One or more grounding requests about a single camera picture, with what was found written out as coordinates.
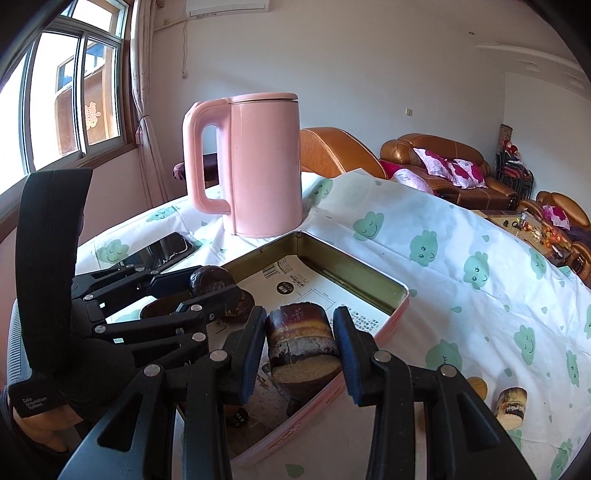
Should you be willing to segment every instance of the curtain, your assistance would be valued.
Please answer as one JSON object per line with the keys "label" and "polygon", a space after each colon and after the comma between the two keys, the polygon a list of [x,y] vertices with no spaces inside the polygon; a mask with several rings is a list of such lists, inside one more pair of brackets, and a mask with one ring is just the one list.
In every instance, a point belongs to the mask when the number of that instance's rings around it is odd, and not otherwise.
{"label": "curtain", "polygon": [[139,165],[146,200],[152,207],[170,200],[167,195],[165,169],[158,150],[154,126],[150,119],[150,63],[156,0],[135,0],[131,15],[131,88],[139,127],[135,134]]}

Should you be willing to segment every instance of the leather sofa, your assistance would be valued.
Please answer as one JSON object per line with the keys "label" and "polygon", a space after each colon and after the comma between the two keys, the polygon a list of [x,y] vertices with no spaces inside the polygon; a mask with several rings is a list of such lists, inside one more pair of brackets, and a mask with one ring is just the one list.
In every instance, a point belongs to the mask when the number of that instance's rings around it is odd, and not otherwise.
{"label": "leather sofa", "polygon": [[520,209],[527,210],[536,215],[538,218],[543,218],[544,213],[542,207],[544,205],[557,206],[564,210],[566,216],[569,218],[571,225],[576,225],[581,228],[591,230],[591,222],[584,210],[572,198],[563,195],[562,193],[550,193],[545,190],[538,192],[534,200],[522,200],[519,203]]}
{"label": "leather sofa", "polygon": [[[443,158],[469,160],[480,167],[487,188],[462,190],[450,181],[427,173],[414,148],[431,150]],[[424,178],[436,195],[471,210],[515,210],[518,195],[507,185],[491,177],[491,168],[482,154],[468,145],[434,135],[408,134],[386,142],[380,151],[382,160],[403,164]]]}
{"label": "leather sofa", "polygon": [[589,217],[572,198],[562,193],[551,193],[545,190],[540,191],[535,200],[521,200],[517,209],[530,212],[538,220],[541,220],[544,218],[542,210],[544,205],[562,208],[569,218],[571,231],[564,231],[565,236],[572,241],[571,256],[568,258],[567,263],[587,286],[591,286],[591,245],[588,242],[577,241],[575,238],[575,233],[581,235],[580,231],[583,234],[585,232],[589,233],[589,235],[585,236],[591,236]]}
{"label": "leather sofa", "polygon": [[300,131],[301,167],[327,179],[357,168],[379,179],[384,169],[370,150],[350,133],[334,127],[304,128]]}

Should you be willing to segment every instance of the window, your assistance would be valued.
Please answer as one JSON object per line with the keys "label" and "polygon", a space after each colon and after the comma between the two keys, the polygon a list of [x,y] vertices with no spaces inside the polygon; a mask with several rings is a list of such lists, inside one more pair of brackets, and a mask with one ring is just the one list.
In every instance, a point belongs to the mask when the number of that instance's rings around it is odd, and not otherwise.
{"label": "window", "polygon": [[24,54],[0,91],[0,209],[29,173],[124,145],[127,15],[124,0],[76,0]]}

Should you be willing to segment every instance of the cylindrical container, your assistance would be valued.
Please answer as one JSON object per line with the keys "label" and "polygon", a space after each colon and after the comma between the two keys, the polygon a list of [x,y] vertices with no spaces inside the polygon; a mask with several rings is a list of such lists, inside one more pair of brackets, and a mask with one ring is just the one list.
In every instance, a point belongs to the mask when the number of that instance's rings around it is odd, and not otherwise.
{"label": "cylindrical container", "polygon": [[496,402],[495,417],[506,431],[521,427],[525,417],[527,392],[521,387],[507,388]]}
{"label": "cylindrical container", "polygon": [[292,398],[311,399],[340,372],[335,337],[319,305],[280,307],[269,314],[265,329],[271,375]]}
{"label": "cylindrical container", "polygon": [[[233,235],[266,238],[303,220],[300,110],[293,93],[254,93],[198,102],[185,115],[187,191],[193,206],[223,214]],[[221,199],[205,194],[203,129],[217,127]]]}

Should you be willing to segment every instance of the kettle handle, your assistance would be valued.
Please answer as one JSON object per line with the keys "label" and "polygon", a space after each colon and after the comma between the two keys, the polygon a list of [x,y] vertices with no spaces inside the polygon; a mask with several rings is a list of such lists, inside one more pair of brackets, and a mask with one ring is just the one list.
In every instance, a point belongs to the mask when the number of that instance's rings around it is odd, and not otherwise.
{"label": "kettle handle", "polygon": [[223,199],[211,199],[205,194],[203,172],[203,129],[215,125],[222,132],[229,129],[231,105],[227,98],[197,102],[183,120],[183,148],[187,193],[193,206],[212,215],[229,215],[230,204]]}

